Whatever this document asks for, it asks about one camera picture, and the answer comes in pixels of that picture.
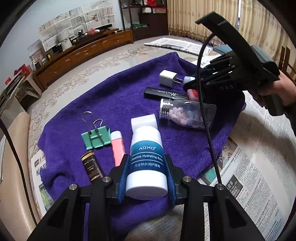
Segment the person right hand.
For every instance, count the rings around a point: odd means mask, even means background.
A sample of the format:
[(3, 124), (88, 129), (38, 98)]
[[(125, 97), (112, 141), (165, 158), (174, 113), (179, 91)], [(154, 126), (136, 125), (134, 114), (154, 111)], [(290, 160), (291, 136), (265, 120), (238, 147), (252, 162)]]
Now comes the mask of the person right hand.
[(280, 71), (278, 77), (280, 78), (279, 80), (272, 82), (264, 88), (248, 90), (261, 107), (267, 107), (263, 97), (271, 94), (277, 94), (281, 98), (283, 106), (295, 103), (295, 84), (282, 71)]

